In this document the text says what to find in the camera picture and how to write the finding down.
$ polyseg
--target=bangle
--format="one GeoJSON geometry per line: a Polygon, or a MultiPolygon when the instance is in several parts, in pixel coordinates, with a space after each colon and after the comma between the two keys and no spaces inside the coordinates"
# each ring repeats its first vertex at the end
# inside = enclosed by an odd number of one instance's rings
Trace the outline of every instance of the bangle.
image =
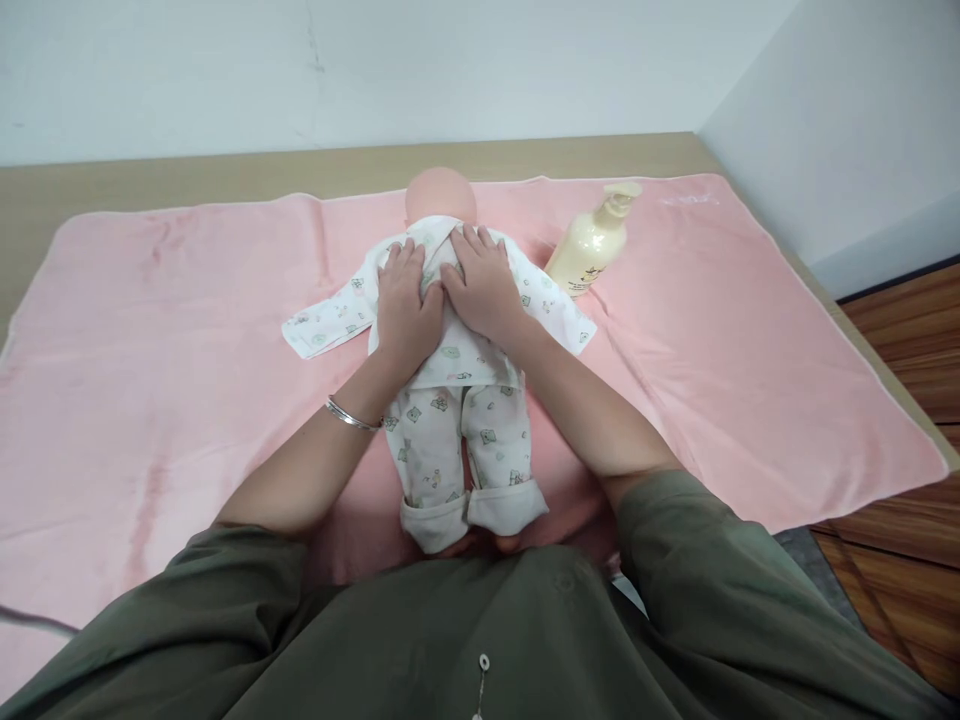
{"type": "Polygon", "coordinates": [[[331,395],[327,400],[326,408],[335,418],[343,420],[345,423],[347,423],[347,425],[353,425],[361,430],[376,432],[383,427],[383,418],[380,418],[380,422],[377,425],[367,425],[367,423],[365,423],[363,420],[357,420],[357,418],[337,405],[336,401],[333,399],[333,395],[331,395]]]}

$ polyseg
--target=wooden floor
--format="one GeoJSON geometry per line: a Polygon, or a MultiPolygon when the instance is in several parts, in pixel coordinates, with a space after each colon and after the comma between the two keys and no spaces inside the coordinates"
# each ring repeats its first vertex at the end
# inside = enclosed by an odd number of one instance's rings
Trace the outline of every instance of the wooden floor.
{"type": "MultiPolygon", "coordinates": [[[[842,307],[960,450],[960,264],[842,307]]],[[[811,530],[874,639],[960,697],[960,473],[811,530]]]]}

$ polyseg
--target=baby pants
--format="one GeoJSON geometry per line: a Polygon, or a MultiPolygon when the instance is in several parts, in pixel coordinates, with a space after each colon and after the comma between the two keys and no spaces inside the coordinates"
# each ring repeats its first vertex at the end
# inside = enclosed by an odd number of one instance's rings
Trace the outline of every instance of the baby pants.
{"type": "Polygon", "coordinates": [[[521,388],[482,385],[405,390],[384,418],[403,483],[400,521],[426,553],[470,525],[516,535],[547,512],[530,477],[530,418],[521,388]],[[464,488],[461,438],[474,488],[464,488]]]}

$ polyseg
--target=white baby outfit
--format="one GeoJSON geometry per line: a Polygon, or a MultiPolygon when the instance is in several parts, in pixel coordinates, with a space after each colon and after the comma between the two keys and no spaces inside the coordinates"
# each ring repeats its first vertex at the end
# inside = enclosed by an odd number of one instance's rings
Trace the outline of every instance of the white baby outfit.
{"type": "MultiPolygon", "coordinates": [[[[379,243],[336,295],[284,323],[284,338],[300,357],[311,358],[369,327],[373,352],[379,343],[377,271],[390,247],[408,237],[426,247],[422,295],[439,278],[443,263],[460,269],[448,237],[458,225],[452,217],[428,217],[379,243]]],[[[596,325],[513,240],[496,231],[490,235],[494,242],[506,243],[527,313],[579,354],[596,325]]],[[[403,484],[401,524],[424,552],[449,547],[470,525],[515,535],[547,512],[530,474],[530,419],[520,373],[500,348],[469,330],[449,302],[444,303],[437,350],[390,405],[383,422],[403,484]],[[472,492],[464,490],[461,438],[466,438],[472,492]]]]}

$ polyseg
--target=person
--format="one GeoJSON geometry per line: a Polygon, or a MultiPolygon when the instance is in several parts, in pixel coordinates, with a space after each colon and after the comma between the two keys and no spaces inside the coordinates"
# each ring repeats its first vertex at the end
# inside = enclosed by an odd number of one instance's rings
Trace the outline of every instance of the person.
{"type": "MultiPolygon", "coordinates": [[[[301,540],[372,433],[321,408],[160,575],[107,607],[0,718],[918,718],[949,712],[757,524],[522,312],[489,235],[451,236],[460,317],[526,374],[617,516],[649,619],[578,551],[430,559],[305,592],[301,540]]],[[[380,277],[379,348],[335,394],[376,425],[434,350],[422,249],[380,277]]],[[[515,549],[512,545],[507,550],[515,549]]]]}

